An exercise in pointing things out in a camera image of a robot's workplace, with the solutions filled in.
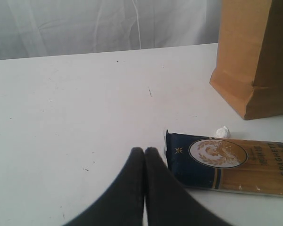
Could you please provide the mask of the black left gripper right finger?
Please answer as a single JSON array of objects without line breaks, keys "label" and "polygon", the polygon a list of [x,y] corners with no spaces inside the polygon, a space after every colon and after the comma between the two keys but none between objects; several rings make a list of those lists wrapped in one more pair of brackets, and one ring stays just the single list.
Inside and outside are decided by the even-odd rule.
[{"label": "black left gripper right finger", "polygon": [[210,225],[209,213],[171,175],[156,148],[146,149],[145,164],[148,225]]}]

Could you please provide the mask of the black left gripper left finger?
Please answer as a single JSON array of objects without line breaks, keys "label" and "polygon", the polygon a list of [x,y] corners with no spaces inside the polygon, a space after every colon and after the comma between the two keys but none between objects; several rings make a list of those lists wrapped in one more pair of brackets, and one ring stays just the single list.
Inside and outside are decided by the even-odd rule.
[{"label": "black left gripper left finger", "polygon": [[67,226],[141,226],[144,208],[144,152],[134,147],[109,188]]}]

